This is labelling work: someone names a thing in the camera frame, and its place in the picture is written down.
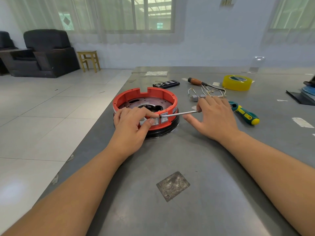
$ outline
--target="paper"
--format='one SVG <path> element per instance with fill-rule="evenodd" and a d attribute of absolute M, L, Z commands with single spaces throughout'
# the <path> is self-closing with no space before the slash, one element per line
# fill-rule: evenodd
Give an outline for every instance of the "paper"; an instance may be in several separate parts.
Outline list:
<path fill-rule="evenodd" d="M 292 118 L 292 120 L 294 122 L 296 122 L 297 124 L 299 124 L 301 127 L 309 127 L 309 128 L 314 128 L 311 124 L 309 124 L 308 122 L 306 122 L 304 119 L 302 118 Z"/>
<path fill-rule="evenodd" d="M 167 71 L 148 71 L 144 76 L 167 76 Z"/>

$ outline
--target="black remote control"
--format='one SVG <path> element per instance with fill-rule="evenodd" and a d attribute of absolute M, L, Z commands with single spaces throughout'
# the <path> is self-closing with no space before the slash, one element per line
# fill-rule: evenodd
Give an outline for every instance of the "black remote control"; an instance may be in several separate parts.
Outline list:
<path fill-rule="evenodd" d="M 152 86 L 156 87 L 156 88 L 167 89 L 167 88 L 174 87 L 174 86 L 177 86 L 177 85 L 180 85 L 180 83 L 178 81 L 176 81 L 176 80 L 169 80 L 169 81 L 166 81 L 166 82 L 163 82 L 163 83 L 153 84 Z"/>

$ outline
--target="wooden stool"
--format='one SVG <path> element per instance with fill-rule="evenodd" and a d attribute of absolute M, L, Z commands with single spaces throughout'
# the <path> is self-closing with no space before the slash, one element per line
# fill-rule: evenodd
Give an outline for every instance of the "wooden stool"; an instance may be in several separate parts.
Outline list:
<path fill-rule="evenodd" d="M 83 65 L 84 63 L 86 64 L 86 68 L 88 70 L 90 70 L 89 69 L 89 64 L 88 64 L 88 59 L 92 60 L 95 73 L 97 72 L 96 64 L 98 64 L 99 70 L 100 70 L 100 63 L 99 63 L 99 60 L 98 60 L 98 56 L 97 56 L 96 50 L 94 50 L 94 51 L 89 51 L 89 50 L 77 51 L 77 53 L 78 53 L 79 60 L 80 60 L 81 65 L 82 65 L 83 72 L 85 72 L 85 68 L 84 68 L 84 65 Z"/>

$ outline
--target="metal table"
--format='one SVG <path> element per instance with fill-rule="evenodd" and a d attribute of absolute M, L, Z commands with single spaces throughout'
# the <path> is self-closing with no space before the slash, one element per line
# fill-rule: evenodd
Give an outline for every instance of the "metal table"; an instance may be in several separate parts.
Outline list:
<path fill-rule="evenodd" d="M 169 71 L 167 76 L 144 76 L 146 71 Z M 153 83 L 178 80 L 170 88 L 178 97 L 180 111 L 191 111 L 182 78 L 222 83 L 226 74 L 242 74 L 242 68 L 141 67 L 136 68 L 120 92 Z M 311 76 L 277 70 L 275 74 L 247 75 L 255 80 L 249 91 L 229 91 L 227 96 L 259 116 L 252 127 L 236 115 L 241 131 L 315 167 L 313 128 L 300 127 L 292 117 L 301 117 L 315 126 L 315 108 L 300 105 L 286 90 L 297 90 Z M 198 94 L 199 87 L 194 87 Z M 194 114 L 199 120 L 202 114 Z M 43 195 L 54 190 L 108 144 L 113 132 L 112 103 L 106 108 L 77 149 L 74 158 L 59 172 L 58 183 L 49 185 Z M 190 183 L 166 202 L 156 184 L 179 171 Z M 145 140 L 114 175 L 87 235 L 299 235 L 281 216 L 250 175 L 217 142 L 199 134 L 182 117 L 170 134 Z"/>

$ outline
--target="hand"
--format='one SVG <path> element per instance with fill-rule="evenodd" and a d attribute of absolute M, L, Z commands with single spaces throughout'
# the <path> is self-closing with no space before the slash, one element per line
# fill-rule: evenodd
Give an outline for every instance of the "hand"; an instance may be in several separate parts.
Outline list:
<path fill-rule="evenodd" d="M 183 115 L 183 118 L 201 134 L 222 144 L 226 138 L 240 132 L 227 99 L 216 96 L 206 96 L 206 99 L 200 98 L 197 110 L 203 113 L 202 122 L 199 122 L 191 114 Z"/>
<path fill-rule="evenodd" d="M 154 123 L 153 119 L 146 120 L 138 129 L 139 122 L 145 116 L 151 118 L 159 117 L 147 108 L 122 108 L 114 116 L 115 132 L 107 148 L 115 151 L 121 163 L 128 156 L 135 153 L 142 146 L 149 128 Z"/>

